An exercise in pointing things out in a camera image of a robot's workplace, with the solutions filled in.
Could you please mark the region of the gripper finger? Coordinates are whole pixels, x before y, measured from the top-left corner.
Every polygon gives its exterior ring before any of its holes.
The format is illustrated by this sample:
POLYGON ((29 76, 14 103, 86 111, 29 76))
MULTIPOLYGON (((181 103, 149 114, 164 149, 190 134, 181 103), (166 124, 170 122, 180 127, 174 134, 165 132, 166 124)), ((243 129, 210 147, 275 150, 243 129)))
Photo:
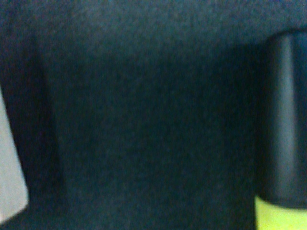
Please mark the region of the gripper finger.
POLYGON ((5 107, 0 96, 0 219, 9 220, 23 211, 29 202, 21 163, 5 107))

